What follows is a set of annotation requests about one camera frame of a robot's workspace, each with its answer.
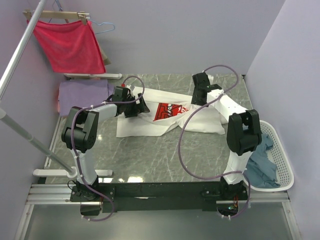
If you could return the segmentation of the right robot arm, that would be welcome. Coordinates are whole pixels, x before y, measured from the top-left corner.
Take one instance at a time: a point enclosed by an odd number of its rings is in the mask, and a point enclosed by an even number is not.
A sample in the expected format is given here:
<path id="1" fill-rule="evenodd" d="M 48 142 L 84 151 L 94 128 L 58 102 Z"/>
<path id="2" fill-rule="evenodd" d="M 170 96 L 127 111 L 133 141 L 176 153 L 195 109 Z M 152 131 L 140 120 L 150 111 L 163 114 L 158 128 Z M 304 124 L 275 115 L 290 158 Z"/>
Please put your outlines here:
<path id="1" fill-rule="evenodd" d="M 230 200 L 237 194 L 236 184 L 243 179 L 248 160 L 262 142 L 259 114 L 248 110 L 232 100 L 217 84 L 210 84 L 205 72 L 192 76 L 194 90 L 191 102 L 201 111 L 213 106 L 227 120 L 226 141 L 230 149 L 227 167 L 223 173 L 226 181 L 219 187 L 222 198 Z"/>

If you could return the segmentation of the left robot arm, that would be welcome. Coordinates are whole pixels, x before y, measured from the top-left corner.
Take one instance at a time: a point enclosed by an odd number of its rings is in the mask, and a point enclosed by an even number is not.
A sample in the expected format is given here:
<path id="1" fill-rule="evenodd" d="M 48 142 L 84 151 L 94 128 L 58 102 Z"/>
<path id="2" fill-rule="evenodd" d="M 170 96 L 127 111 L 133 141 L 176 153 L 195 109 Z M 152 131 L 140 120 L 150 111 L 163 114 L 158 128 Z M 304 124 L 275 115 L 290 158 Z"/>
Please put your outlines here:
<path id="1" fill-rule="evenodd" d="M 85 185 L 82 195 L 88 201 L 94 201 L 100 195 L 100 188 L 94 185 L 98 181 L 98 174 L 90 153 L 97 139 L 99 122 L 119 115 L 132 118 L 150 112 L 143 98 L 145 91 L 133 93 L 133 89 L 122 84 L 115 87 L 113 94 L 102 103 L 89 107 L 73 106 L 68 113 L 61 140 L 72 153 L 76 180 Z"/>

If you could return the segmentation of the white t-shirt red print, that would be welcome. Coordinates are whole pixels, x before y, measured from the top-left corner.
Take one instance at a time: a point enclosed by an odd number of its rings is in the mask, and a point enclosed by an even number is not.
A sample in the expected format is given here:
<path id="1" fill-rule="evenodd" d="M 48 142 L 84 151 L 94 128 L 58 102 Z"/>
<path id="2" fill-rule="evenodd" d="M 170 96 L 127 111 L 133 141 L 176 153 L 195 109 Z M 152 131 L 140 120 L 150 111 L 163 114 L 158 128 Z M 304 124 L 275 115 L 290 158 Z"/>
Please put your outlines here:
<path id="1" fill-rule="evenodd" d="M 159 137 L 176 127 L 197 133 L 213 133 L 223 135 L 223 124 L 226 120 L 213 107 L 205 107 L 190 121 L 188 117 L 199 108 L 192 104 L 190 95 L 168 91 L 142 88 L 134 84 L 126 84 L 134 95 L 143 93 L 143 99 L 149 112 L 140 113 L 138 116 L 125 117 L 123 114 L 117 118 L 116 137 Z"/>

